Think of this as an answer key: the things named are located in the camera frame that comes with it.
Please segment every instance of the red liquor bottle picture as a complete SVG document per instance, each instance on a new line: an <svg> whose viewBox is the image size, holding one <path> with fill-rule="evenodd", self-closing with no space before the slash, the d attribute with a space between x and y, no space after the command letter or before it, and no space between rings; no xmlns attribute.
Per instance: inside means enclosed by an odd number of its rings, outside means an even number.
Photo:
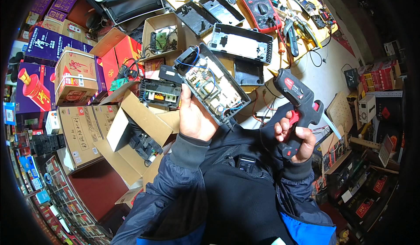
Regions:
<svg viewBox="0 0 420 245"><path fill-rule="evenodd" d="M41 66L40 75L44 77L45 66ZM42 84L37 74L30 76L26 68L22 68L18 73L18 78L25 84L22 93L29 97L41 111L51 111L50 91Z"/></svg>

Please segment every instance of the white device box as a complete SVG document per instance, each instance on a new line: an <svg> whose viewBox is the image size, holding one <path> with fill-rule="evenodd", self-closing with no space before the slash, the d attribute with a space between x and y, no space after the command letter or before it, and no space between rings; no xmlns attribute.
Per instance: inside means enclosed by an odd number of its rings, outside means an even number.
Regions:
<svg viewBox="0 0 420 245"><path fill-rule="evenodd" d="M45 131L47 135L55 135L58 134L60 130L60 124L58 122L57 112L50 111L47 115L47 120L45 122Z"/></svg>
<svg viewBox="0 0 420 245"><path fill-rule="evenodd" d="M376 98L374 95L366 95L359 100L359 121L367 123L376 115Z"/></svg>

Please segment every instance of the jacket sleeve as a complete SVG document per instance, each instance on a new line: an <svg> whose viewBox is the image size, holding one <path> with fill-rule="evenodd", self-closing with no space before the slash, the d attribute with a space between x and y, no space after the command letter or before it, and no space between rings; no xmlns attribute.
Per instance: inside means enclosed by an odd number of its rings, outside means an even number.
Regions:
<svg viewBox="0 0 420 245"><path fill-rule="evenodd" d="M318 236L318 241L324 241L318 244L335 244L336 236L333 221L319 209L316 201L311 197L314 180L311 159L303 163L289 161L283 164L283 176L276 187L278 200L284 211L282 218L298 244L306 244L305 238L299 235L299 232L302 231L299 229L302 227L299 222L310 225L310 227L305 227L307 234L312 229Z"/></svg>
<svg viewBox="0 0 420 245"><path fill-rule="evenodd" d="M196 187L202 174L199 169L211 141L178 134L172 152L165 155L153 183L137 195L133 208L113 237L112 245L136 244L146 225L182 192Z"/></svg>

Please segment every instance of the purple box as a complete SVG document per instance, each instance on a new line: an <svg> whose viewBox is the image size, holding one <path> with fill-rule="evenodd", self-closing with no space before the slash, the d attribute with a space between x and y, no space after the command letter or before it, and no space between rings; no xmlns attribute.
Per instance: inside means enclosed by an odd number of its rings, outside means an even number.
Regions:
<svg viewBox="0 0 420 245"><path fill-rule="evenodd" d="M16 114L55 110L54 83L51 82L54 79L54 67L20 63L16 85Z"/></svg>
<svg viewBox="0 0 420 245"><path fill-rule="evenodd" d="M58 21L64 22L64 20L67 17L67 14L63 11L58 11L54 8L50 8L50 10L48 10L46 16L52 17Z"/></svg>
<svg viewBox="0 0 420 245"><path fill-rule="evenodd" d="M98 91L92 99L90 104L99 104L102 99L108 96L108 89L105 84L104 70L102 68L102 58L94 56L95 70L96 70L96 82L98 83Z"/></svg>
<svg viewBox="0 0 420 245"><path fill-rule="evenodd" d="M69 13L77 0L55 0L52 8Z"/></svg>
<svg viewBox="0 0 420 245"><path fill-rule="evenodd" d="M93 48L65 35L39 26L34 28L28 48L25 52L24 62L55 66L63 49L66 46L89 53Z"/></svg>
<svg viewBox="0 0 420 245"><path fill-rule="evenodd" d="M35 0L31 7L31 12L43 16L53 0Z"/></svg>

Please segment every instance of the pegboard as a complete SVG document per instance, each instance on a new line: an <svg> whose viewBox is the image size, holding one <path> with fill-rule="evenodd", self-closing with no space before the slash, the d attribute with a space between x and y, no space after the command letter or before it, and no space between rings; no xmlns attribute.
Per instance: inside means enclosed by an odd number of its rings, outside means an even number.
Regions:
<svg viewBox="0 0 420 245"><path fill-rule="evenodd" d="M331 101L326 114L336 127L342 125L344 132L348 133L353 126L352 111L343 91L340 91Z"/></svg>

